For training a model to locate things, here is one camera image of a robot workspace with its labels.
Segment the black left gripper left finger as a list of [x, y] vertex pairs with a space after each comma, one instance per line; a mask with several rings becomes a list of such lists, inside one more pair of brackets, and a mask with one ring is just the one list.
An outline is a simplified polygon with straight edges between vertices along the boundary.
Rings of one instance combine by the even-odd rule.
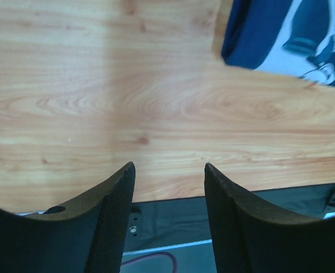
[[135, 185], [127, 163], [43, 213], [0, 209], [0, 272], [118, 272]]

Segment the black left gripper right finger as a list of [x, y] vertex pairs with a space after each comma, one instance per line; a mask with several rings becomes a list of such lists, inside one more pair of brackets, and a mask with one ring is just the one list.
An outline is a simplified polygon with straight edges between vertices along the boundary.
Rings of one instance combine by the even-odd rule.
[[218, 272], [335, 272], [335, 217], [281, 208], [211, 164], [204, 190]]

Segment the blue printed t shirt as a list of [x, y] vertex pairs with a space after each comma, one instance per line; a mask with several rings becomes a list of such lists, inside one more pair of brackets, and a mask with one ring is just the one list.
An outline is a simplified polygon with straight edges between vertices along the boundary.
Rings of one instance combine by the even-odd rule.
[[221, 56], [335, 87], [335, 1], [234, 1]]

